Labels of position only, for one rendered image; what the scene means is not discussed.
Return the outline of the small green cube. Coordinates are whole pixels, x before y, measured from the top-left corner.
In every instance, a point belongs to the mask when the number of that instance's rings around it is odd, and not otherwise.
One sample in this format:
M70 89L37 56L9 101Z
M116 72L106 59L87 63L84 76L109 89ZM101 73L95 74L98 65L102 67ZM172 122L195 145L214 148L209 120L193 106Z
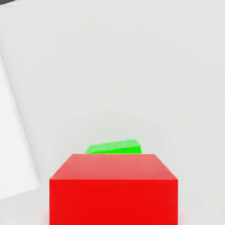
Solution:
M90 145L86 154L142 154L141 145L135 140L125 140Z

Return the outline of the small red cube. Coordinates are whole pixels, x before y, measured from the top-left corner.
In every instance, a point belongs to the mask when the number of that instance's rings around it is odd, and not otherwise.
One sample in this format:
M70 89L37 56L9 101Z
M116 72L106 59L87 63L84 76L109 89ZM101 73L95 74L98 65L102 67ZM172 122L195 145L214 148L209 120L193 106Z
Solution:
M154 154L73 154L49 204L49 225L178 225L178 179Z

